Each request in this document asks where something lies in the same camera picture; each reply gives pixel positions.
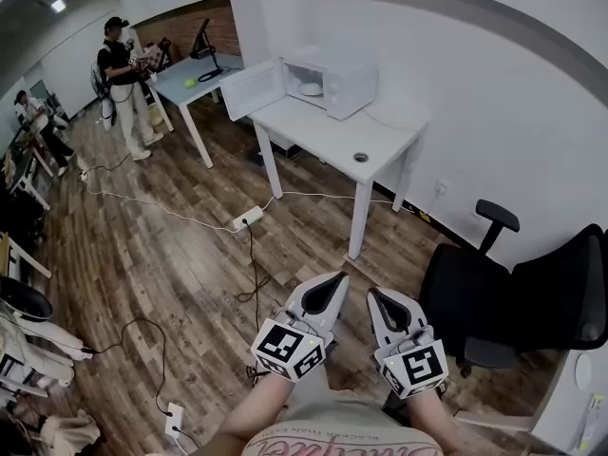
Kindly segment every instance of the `microwave door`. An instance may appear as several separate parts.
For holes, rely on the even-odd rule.
[[[285,96],[280,59],[265,61],[219,81],[221,94],[234,122]]]

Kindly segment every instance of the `white t-shirt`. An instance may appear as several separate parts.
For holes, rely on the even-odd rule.
[[[442,456],[439,445],[420,430],[398,426],[362,404],[315,404],[295,419],[260,432],[242,456],[271,454]]]
[[[15,105],[17,115],[24,117],[28,120],[33,120],[33,118],[36,116],[36,110],[38,110],[38,108],[44,108],[44,105],[40,100],[34,98],[33,96],[28,96],[28,102],[25,106],[20,103]],[[37,133],[43,130],[47,125],[48,116],[47,113],[44,113],[43,115],[40,115],[37,119],[34,120],[31,127],[32,130]]]

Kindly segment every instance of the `white desk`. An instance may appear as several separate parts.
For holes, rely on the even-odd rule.
[[[249,115],[256,124],[257,140],[275,198],[283,196],[267,129],[299,145],[323,162],[357,182],[352,214],[349,257],[361,251],[374,179],[398,159],[417,139],[421,130],[396,129],[381,125],[359,111],[340,122],[317,106],[297,98],[284,97]],[[353,156],[363,152],[366,162]],[[409,182],[411,161],[406,160],[392,209],[401,210]]]
[[[216,90],[219,88],[219,80],[243,69],[243,60],[239,56],[216,54],[216,59],[221,67],[228,67],[229,69],[209,81],[198,83],[195,87],[186,88],[186,80],[193,79],[196,81],[202,74],[215,69],[216,67],[211,56],[202,59],[192,59],[188,57],[159,73],[156,82],[152,80],[146,81],[146,84],[150,86],[152,96],[154,96],[154,100],[161,111],[162,119],[170,131],[173,131],[173,125],[162,106],[159,94],[180,109],[183,120],[186,122],[186,126],[194,139],[194,143],[197,145],[197,149],[199,150],[205,165],[209,168],[213,167],[213,162],[209,157],[209,153],[200,138],[199,131],[188,111],[188,105],[209,93],[213,94],[214,101],[218,103],[219,100]]]
[[[591,383],[586,390],[579,389],[575,380],[575,366],[582,352],[564,353],[551,385],[532,417],[483,415],[461,410],[455,418],[477,426],[526,431],[551,447],[573,456],[591,454],[608,436],[608,402],[601,406],[591,445],[585,451],[574,451],[573,447],[582,431],[591,395],[608,396],[608,345],[585,351],[593,367]]]

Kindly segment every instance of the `ceiling light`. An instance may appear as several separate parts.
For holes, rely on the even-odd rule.
[[[53,7],[53,10],[55,10],[55,12],[57,12],[57,13],[66,9],[66,3],[63,0],[56,0],[55,2],[53,2],[50,5]]]

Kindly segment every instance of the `ceiling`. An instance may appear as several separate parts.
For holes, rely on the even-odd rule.
[[[69,2],[64,0],[69,11]],[[38,0],[6,0],[0,3],[0,39],[15,39],[22,32],[30,32],[32,28],[42,29],[58,22],[62,13],[56,14],[48,3]]]

